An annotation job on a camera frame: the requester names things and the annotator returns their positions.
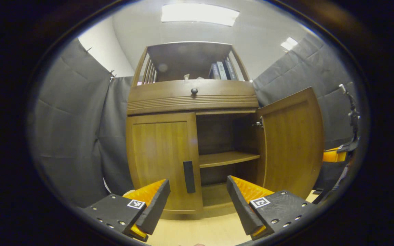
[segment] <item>black door handle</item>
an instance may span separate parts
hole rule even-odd
[[[183,171],[185,172],[186,191],[188,193],[196,192],[196,187],[194,185],[193,162],[192,161],[183,162]]]

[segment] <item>book spine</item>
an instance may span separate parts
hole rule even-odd
[[[219,73],[219,68],[216,63],[212,64],[212,73],[214,75],[213,79],[221,79],[220,73]]]
[[[235,74],[235,71],[233,70],[232,63],[229,60],[225,60],[225,65],[226,65],[226,73],[229,74],[229,79],[231,80],[238,80],[238,77]]]
[[[219,67],[220,77],[222,80],[227,80],[226,72],[224,70],[223,62],[217,62],[217,66]]]

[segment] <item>fluorescent light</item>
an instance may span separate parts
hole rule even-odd
[[[175,3],[162,6],[162,22],[211,22],[233,26],[239,11],[202,4]]]
[[[287,38],[285,42],[280,44],[280,46],[284,47],[286,50],[291,50],[296,45],[297,45],[297,41],[291,37]]]

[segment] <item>door hinge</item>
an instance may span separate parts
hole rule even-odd
[[[252,124],[252,126],[260,126],[261,128],[264,128],[262,125],[262,116],[259,117],[259,121],[257,121],[255,124]]]

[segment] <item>beige floor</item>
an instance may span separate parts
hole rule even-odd
[[[310,195],[308,202],[317,195]],[[237,213],[198,220],[160,219],[147,243],[153,246],[205,246],[237,245],[250,240],[244,233]]]

